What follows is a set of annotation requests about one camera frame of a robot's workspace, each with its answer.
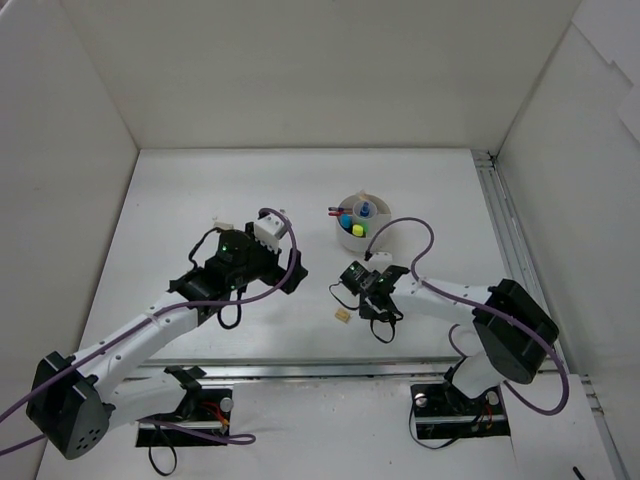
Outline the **beige eraser block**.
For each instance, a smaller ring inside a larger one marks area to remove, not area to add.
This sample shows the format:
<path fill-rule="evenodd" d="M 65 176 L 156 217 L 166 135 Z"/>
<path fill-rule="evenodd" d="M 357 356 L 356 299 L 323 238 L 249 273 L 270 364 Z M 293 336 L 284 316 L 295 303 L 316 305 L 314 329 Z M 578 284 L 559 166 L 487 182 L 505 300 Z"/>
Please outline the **beige eraser block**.
<path fill-rule="evenodd" d="M 234 226 L 230 223 L 215 221 L 213 224 L 213 229 L 216 231 L 227 231 L 233 230 Z"/>

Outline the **small wooden clip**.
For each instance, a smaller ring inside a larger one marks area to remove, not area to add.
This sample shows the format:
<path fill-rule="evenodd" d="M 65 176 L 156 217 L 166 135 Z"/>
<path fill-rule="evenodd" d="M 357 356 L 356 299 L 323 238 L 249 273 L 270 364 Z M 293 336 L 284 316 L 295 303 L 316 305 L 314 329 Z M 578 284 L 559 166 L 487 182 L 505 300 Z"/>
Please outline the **small wooden clip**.
<path fill-rule="evenodd" d="M 351 318 L 351 315 L 347 310 L 338 309 L 335 313 L 335 318 L 343 323 L 348 323 Z"/>

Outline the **yellow cap black highlighter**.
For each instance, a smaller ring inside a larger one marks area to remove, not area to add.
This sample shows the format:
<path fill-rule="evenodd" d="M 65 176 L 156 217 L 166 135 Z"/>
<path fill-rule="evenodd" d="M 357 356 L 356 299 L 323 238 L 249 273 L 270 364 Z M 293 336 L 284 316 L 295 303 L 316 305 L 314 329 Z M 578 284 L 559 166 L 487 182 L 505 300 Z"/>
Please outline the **yellow cap black highlighter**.
<path fill-rule="evenodd" d="M 362 238 L 365 236 L 365 233 L 363 232 L 361 225 L 358 225 L 358 224 L 355 224 L 352 226 L 352 234 L 355 237 L 359 237 L 359 238 Z"/>

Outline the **clear glue bottle blue cap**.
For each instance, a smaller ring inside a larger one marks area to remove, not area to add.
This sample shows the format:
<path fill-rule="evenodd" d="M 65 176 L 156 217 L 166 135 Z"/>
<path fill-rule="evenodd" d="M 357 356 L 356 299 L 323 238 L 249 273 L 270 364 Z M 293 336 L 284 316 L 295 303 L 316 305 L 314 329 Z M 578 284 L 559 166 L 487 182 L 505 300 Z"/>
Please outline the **clear glue bottle blue cap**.
<path fill-rule="evenodd" d="M 367 201 L 364 201 L 358 209 L 358 215 L 361 218 L 369 218 L 371 216 L 371 212 L 371 204 Z"/>

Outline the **white round divided organizer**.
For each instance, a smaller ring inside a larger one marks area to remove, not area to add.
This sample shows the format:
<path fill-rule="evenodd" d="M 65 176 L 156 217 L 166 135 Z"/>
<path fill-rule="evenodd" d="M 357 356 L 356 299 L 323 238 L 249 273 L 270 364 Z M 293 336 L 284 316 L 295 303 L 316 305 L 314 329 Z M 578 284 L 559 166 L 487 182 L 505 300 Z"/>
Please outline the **white round divided organizer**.
<path fill-rule="evenodd" d="M 379 197 L 360 191 L 343 199 L 328 213 L 334 218 L 338 243 L 354 253 L 364 253 L 369 242 L 391 218 L 390 207 Z"/>

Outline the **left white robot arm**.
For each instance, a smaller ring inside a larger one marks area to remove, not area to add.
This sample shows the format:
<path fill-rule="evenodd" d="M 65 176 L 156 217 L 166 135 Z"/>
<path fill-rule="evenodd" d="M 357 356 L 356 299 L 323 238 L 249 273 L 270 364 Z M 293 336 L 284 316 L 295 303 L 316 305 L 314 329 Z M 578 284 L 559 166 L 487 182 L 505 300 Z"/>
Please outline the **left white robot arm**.
<path fill-rule="evenodd" d="M 37 365 L 26 414 L 65 459 L 85 455 L 123 424 L 156 414 L 180 420 L 195 415 L 201 370 L 167 367 L 132 384 L 126 378 L 224 308 L 249 303 L 249 284 L 259 281 L 269 294 L 290 294 L 308 274 L 296 247 L 287 265 L 279 264 L 279 242 L 293 234 L 287 220 L 268 214 L 242 230 L 215 231 L 215 254 L 171 281 L 143 314 L 90 348 L 67 357 L 52 352 Z"/>

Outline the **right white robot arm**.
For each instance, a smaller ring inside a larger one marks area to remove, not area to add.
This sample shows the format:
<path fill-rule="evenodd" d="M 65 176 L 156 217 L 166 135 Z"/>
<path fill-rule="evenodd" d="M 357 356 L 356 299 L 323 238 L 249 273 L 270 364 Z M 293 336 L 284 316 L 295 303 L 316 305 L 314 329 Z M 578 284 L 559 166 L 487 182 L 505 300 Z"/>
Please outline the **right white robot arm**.
<path fill-rule="evenodd" d="M 475 331 L 482 350 L 445 375 L 442 398 L 449 409 L 468 410 L 504 381 L 532 383 L 547 359 L 561 375 L 562 396 L 568 396 L 566 372 L 554 349 L 558 327 L 517 282 L 460 285 L 420 279 L 397 265 L 370 271 L 358 261 L 345 269 L 340 282 L 358 299 L 359 316 L 372 323 L 395 326 L 407 315 L 426 315 Z"/>

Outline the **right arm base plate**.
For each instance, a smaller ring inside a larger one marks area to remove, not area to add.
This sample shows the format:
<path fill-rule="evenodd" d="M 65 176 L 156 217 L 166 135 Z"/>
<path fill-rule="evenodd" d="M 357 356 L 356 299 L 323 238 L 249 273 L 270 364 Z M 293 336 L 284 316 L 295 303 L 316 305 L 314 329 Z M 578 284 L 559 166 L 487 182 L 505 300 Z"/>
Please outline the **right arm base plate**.
<path fill-rule="evenodd" d="M 444 449 L 463 439 L 511 435 L 497 387 L 475 400 L 465 400 L 444 383 L 412 384 L 410 396 L 410 434 L 428 449 Z"/>

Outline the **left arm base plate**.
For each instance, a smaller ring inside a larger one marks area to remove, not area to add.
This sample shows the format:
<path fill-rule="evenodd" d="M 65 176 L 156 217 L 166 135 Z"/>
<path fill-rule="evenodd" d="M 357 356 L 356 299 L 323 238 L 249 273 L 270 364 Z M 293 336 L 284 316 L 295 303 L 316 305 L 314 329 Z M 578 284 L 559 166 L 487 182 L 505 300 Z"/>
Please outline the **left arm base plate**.
<path fill-rule="evenodd" d="M 229 387 L 206 387 L 197 396 L 188 399 L 189 410 L 170 414 L 157 414 L 154 419 L 176 423 L 182 427 L 209 436 L 228 437 L 233 409 L 233 390 Z M 140 424 L 135 447 L 214 447 L 220 442 L 202 439 L 166 426 Z"/>

